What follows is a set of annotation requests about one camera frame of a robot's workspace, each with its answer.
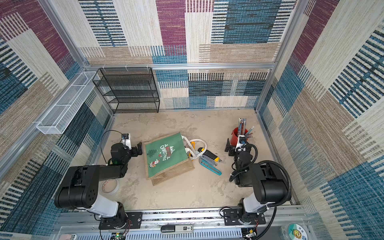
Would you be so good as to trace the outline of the grey utility knife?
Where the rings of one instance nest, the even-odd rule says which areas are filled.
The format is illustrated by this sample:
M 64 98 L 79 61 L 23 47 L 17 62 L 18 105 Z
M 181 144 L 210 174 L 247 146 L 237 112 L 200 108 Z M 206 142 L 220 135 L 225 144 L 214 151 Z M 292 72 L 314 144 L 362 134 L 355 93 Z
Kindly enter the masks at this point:
M 207 157 L 206 155 L 201 155 L 200 159 L 202 161 L 205 161 L 207 164 L 209 164 L 211 166 L 217 166 L 218 165 L 214 160 L 212 160 L 211 158 Z

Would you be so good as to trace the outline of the green Christmas burlap tote bag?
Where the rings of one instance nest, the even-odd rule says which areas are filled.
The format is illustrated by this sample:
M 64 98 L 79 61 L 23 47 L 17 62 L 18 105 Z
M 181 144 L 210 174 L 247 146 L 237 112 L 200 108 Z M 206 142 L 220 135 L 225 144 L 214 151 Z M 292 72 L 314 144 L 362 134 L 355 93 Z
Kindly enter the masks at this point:
M 195 149 L 190 143 L 192 141 L 196 142 Z M 199 153 L 198 148 L 207 150 L 208 145 L 201 139 L 189 140 L 180 132 L 143 143 L 146 178 L 157 186 L 194 170 L 193 160 L 205 152 Z

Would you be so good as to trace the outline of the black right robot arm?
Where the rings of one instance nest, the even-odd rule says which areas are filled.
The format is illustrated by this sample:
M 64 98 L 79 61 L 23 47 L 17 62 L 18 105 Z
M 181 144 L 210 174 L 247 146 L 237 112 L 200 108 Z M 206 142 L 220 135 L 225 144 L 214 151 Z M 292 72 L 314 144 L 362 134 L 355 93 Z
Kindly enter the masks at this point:
M 255 145 L 243 142 L 232 146 L 227 141 L 225 152 L 234 157 L 233 172 L 229 181 L 238 187 L 252 188 L 253 193 L 242 198 L 237 207 L 223 208 L 226 226 L 265 224 L 264 213 L 278 207 L 292 197 L 292 183 L 288 172 L 274 161 L 256 162 Z

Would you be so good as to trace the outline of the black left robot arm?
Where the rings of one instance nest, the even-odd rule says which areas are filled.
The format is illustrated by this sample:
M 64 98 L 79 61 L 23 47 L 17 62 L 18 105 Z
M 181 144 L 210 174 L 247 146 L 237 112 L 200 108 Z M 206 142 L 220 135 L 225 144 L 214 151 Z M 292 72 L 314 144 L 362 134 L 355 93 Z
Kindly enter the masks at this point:
M 126 213 L 122 203 L 100 195 L 99 182 L 123 178 L 130 159 L 142 154 L 141 142 L 132 148 L 117 143 L 106 165 L 70 167 L 55 195 L 55 206 L 98 215 L 99 230 L 139 229 L 143 213 Z

